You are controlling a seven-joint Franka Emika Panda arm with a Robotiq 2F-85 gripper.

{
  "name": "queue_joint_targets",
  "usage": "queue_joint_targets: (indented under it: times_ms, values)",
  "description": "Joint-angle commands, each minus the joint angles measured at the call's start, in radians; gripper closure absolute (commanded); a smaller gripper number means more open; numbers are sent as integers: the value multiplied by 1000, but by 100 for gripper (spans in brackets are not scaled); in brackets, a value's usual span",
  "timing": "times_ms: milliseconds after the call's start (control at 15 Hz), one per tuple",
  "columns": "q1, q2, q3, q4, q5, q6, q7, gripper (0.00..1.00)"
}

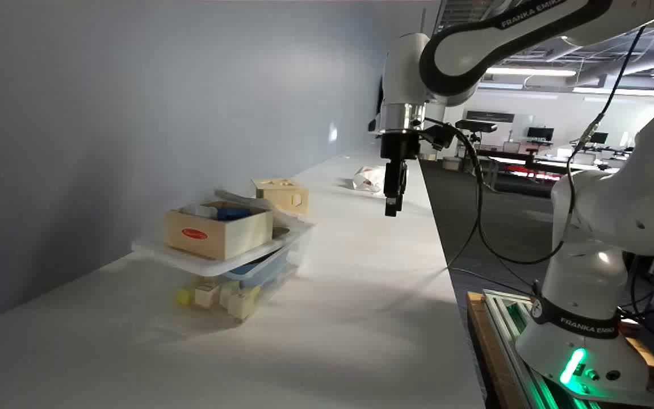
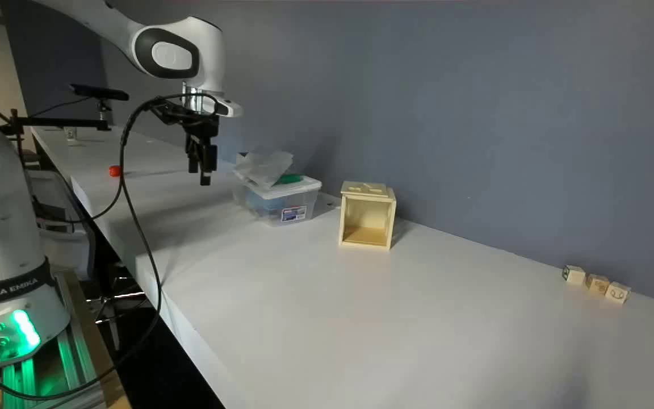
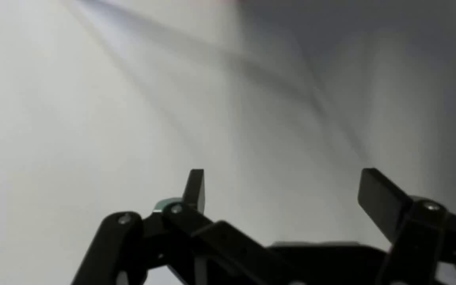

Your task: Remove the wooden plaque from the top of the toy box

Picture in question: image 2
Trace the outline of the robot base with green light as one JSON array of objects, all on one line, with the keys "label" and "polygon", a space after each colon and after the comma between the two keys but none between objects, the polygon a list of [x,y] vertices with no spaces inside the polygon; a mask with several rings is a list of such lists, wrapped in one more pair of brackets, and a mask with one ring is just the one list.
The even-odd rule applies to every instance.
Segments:
[{"label": "robot base with green light", "polygon": [[5,326],[0,340],[2,409],[107,409],[107,390],[98,381],[89,340],[98,332],[79,287],[60,292],[70,326],[43,340],[22,311]]}]

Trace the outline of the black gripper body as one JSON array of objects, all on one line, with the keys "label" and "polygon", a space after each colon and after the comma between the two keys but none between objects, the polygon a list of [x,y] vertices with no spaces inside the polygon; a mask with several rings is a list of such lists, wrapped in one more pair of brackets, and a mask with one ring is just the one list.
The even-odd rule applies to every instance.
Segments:
[{"label": "black gripper body", "polygon": [[217,134],[219,119],[226,113],[226,107],[217,102],[216,97],[206,97],[208,110],[194,111],[190,107],[183,107],[179,102],[165,102],[164,104],[164,121],[177,122],[185,132],[185,156],[188,153],[196,154],[196,161],[201,156],[213,156],[217,161],[217,147],[211,143],[211,138]]}]

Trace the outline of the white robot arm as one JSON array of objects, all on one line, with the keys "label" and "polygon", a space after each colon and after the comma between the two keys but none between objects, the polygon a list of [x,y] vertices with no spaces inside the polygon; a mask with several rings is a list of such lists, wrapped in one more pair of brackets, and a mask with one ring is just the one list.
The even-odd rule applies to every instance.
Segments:
[{"label": "white robot arm", "polygon": [[[194,17],[171,23],[136,23],[107,0],[35,0],[111,40],[141,72],[177,79],[174,95],[154,97],[165,122],[185,136],[188,170],[211,185],[219,119],[237,119],[240,107],[223,93],[223,29]],[[0,303],[39,292],[48,278],[33,205],[22,164],[0,132]]]}]

